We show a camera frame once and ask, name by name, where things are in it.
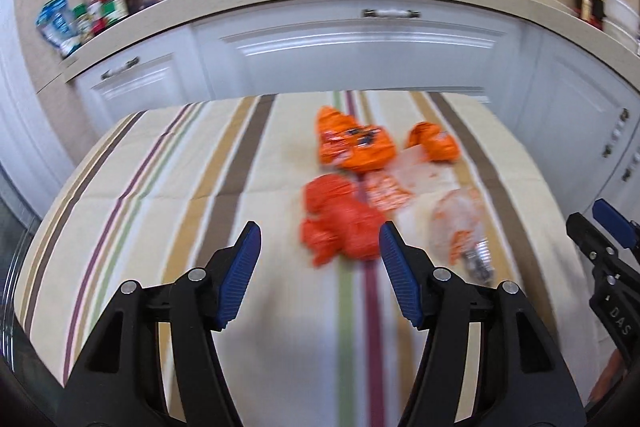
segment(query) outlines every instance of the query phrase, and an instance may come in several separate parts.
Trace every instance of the red stripe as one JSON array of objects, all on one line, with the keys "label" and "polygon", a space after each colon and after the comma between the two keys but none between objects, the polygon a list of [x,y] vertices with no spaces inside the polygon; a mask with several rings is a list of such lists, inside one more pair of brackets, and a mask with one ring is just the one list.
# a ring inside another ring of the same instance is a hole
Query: red stripe
[{"label": "red stripe", "polygon": [[[356,116],[353,92],[347,91],[347,109]],[[362,176],[358,176],[358,199],[367,202]],[[362,263],[364,270],[364,303],[366,317],[367,391],[369,395],[369,427],[385,427],[385,390],[382,363],[382,327],[376,270],[380,261]]]},{"label": "red stripe", "polygon": [[158,150],[158,148],[160,147],[160,145],[162,144],[162,142],[164,141],[166,136],[168,136],[168,134],[171,133],[171,130],[175,127],[175,125],[178,123],[178,120],[180,120],[180,118],[185,113],[185,111],[190,107],[190,105],[185,105],[180,110],[178,115],[174,118],[172,123],[169,124],[169,126],[165,129],[164,133],[162,133],[158,137],[158,139],[156,140],[156,143],[154,143],[154,146],[151,148],[149,153],[146,155],[145,160],[140,164],[140,167],[138,168],[138,170],[134,174],[133,178],[129,182],[129,185],[124,190],[124,192],[118,197],[118,200],[116,201],[116,204],[113,207],[113,210],[111,211],[111,215],[109,216],[109,219],[107,220],[107,224],[102,229],[102,234],[100,235],[100,239],[98,240],[98,243],[94,248],[94,252],[92,253],[91,259],[89,260],[89,266],[86,268],[86,270],[84,272],[84,276],[82,277],[82,283],[80,284],[80,289],[78,291],[78,296],[76,297],[76,304],[74,305],[74,312],[71,315],[71,324],[69,326],[69,332],[68,332],[67,337],[66,337],[65,365],[64,365],[64,369],[63,369],[63,375],[62,375],[63,382],[65,384],[66,384],[66,381],[67,381],[67,379],[69,377],[69,372],[70,372],[70,367],[69,366],[71,365],[71,348],[72,348],[74,336],[75,336],[75,333],[76,333],[78,315],[80,313],[80,304],[82,303],[82,298],[84,297],[84,292],[86,291],[86,285],[89,282],[89,277],[91,275],[91,272],[94,269],[96,261],[98,260],[98,256],[100,254],[100,251],[102,250],[102,247],[104,245],[105,240],[107,239],[107,235],[109,234],[109,231],[111,230],[111,225],[113,225],[113,221],[115,220],[116,216],[118,215],[118,211],[120,210],[123,201],[131,193],[131,191],[133,190],[133,187],[136,185],[137,181],[140,179],[140,176],[142,176],[142,173],[145,171],[146,166],[151,161],[151,158],[153,158],[154,154],[156,154],[156,151]]}]

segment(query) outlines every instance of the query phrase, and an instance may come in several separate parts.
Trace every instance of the white cabinet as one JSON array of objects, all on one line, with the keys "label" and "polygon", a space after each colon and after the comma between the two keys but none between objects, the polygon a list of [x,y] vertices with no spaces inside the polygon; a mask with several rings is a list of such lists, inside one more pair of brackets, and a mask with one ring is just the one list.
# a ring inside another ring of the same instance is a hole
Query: white cabinet
[{"label": "white cabinet", "polygon": [[597,197],[609,201],[626,219],[640,223],[640,128],[636,130],[618,168]]},{"label": "white cabinet", "polygon": [[501,116],[522,101],[514,82],[525,26],[434,0],[292,0],[218,15],[194,31],[218,98],[423,87],[484,92]]},{"label": "white cabinet", "polygon": [[640,97],[617,74],[545,34],[515,134],[565,216],[585,211],[604,187],[639,120]]},{"label": "white cabinet", "polygon": [[74,82],[98,133],[132,112],[214,97],[190,26],[151,37],[113,55]]}]

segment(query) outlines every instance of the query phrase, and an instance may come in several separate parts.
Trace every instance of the metal screw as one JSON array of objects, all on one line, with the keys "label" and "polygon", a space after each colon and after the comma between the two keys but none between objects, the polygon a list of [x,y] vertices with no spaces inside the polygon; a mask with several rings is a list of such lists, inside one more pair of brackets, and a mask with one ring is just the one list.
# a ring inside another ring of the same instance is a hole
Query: metal screw
[{"label": "metal screw", "polygon": [[138,284],[135,281],[125,281],[120,286],[120,291],[124,293],[124,295],[129,295],[130,293],[133,293],[134,291],[136,291],[137,287],[138,287]]},{"label": "metal screw", "polygon": [[194,268],[189,272],[187,276],[190,281],[197,282],[202,281],[207,276],[207,272],[203,268]]},{"label": "metal screw", "polygon": [[448,281],[449,279],[451,279],[451,272],[449,270],[447,270],[446,268],[436,268],[433,271],[433,276],[438,280],[438,281]]},{"label": "metal screw", "polygon": [[505,281],[502,283],[502,289],[511,295],[516,295],[520,290],[520,287],[513,281]]}]

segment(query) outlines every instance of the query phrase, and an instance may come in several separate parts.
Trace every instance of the orange plastic bag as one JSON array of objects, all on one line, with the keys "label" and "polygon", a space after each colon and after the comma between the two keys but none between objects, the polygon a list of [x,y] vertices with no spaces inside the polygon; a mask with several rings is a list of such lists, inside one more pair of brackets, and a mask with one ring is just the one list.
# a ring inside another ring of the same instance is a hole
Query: orange plastic bag
[{"label": "orange plastic bag", "polygon": [[396,156],[396,146],[385,129],[361,126],[331,107],[320,109],[316,129],[321,164],[364,173],[382,169]]},{"label": "orange plastic bag", "polygon": [[308,219],[300,225],[300,238],[314,252],[315,267],[331,261],[340,250],[341,243],[335,232],[325,229],[318,221]]},{"label": "orange plastic bag", "polygon": [[420,122],[409,133],[406,147],[422,145],[429,161],[454,162],[460,158],[460,147],[453,137],[434,123]]},{"label": "orange plastic bag", "polygon": [[321,211],[320,221],[340,238],[342,253],[366,261],[380,256],[378,234],[385,216],[353,196],[334,198]]},{"label": "orange plastic bag", "polygon": [[314,266],[328,263],[341,251],[365,261],[380,256],[378,234],[385,216],[354,197],[353,184],[338,174],[326,174],[305,187],[305,206],[315,218],[300,225],[302,242],[314,252]]},{"label": "orange plastic bag", "polygon": [[325,174],[305,186],[305,208],[310,214],[317,214],[331,198],[351,196],[353,184],[340,174]]}]

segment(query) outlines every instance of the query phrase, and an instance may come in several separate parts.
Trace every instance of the striped tablecloth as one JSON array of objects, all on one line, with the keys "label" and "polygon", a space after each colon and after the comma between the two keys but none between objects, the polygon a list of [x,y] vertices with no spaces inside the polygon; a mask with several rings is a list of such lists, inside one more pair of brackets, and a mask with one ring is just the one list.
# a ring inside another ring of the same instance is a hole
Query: striped tablecloth
[{"label": "striped tablecloth", "polygon": [[[336,259],[314,269],[298,237],[302,187],[324,172],[314,131],[322,105],[384,126],[398,144],[422,120],[454,134],[463,158],[446,168],[446,182],[392,219],[409,245],[426,248],[436,201],[452,188],[477,187],[496,282],[524,286],[578,384],[585,378],[586,284],[537,167],[476,100],[403,91],[268,95],[123,119],[65,185],[18,281],[18,318],[55,377],[66,381],[123,280],[173,282],[253,220],[262,229],[260,259],[238,318],[214,334],[244,424],[397,424],[425,334],[402,318],[382,262]],[[465,277],[462,266],[453,269]],[[470,354],[477,340],[471,335]],[[168,403],[179,417],[168,328],[161,328],[161,353]],[[473,402],[477,362],[469,359],[459,417]]]}]

